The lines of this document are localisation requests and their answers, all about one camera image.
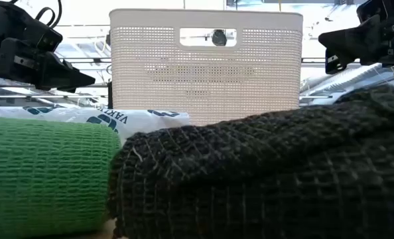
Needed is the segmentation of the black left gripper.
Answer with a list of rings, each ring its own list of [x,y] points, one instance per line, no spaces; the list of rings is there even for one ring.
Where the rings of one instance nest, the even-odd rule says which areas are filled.
[[[0,0],[0,78],[72,94],[94,84],[95,78],[54,54],[62,41],[54,30],[62,15],[61,0],[57,0],[58,13],[44,7],[35,17],[16,6],[17,1]]]

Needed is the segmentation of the white printed gauze package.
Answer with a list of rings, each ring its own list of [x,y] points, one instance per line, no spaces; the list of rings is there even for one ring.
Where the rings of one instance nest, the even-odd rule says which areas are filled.
[[[134,133],[180,127],[190,123],[187,113],[107,108],[9,107],[0,106],[0,117],[69,123],[96,123],[110,127],[122,142]]]

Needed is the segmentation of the green bandage roll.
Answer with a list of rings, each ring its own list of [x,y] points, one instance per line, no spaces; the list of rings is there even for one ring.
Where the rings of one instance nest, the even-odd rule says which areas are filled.
[[[99,229],[120,146],[104,125],[0,118],[0,239]]]

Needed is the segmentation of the black bandage roll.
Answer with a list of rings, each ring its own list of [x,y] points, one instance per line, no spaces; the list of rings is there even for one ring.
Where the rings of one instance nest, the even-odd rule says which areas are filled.
[[[113,239],[394,239],[394,87],[131,136]]]

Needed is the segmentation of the white perforated plastic basket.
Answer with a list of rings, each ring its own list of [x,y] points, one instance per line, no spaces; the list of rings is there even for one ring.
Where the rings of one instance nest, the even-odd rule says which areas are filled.
[[[186,112],[196,125],[298,107],[298,13],[115,9],[113,106]],[[215,46],[212,34],[228,39]]]

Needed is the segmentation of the black round knob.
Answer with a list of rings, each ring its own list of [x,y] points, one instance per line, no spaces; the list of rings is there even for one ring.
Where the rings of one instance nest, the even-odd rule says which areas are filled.
[[[224,30],[222,29],[215,29],[212,34],[212,43],[215,46],[225,46],[228,39],[225,35]]]

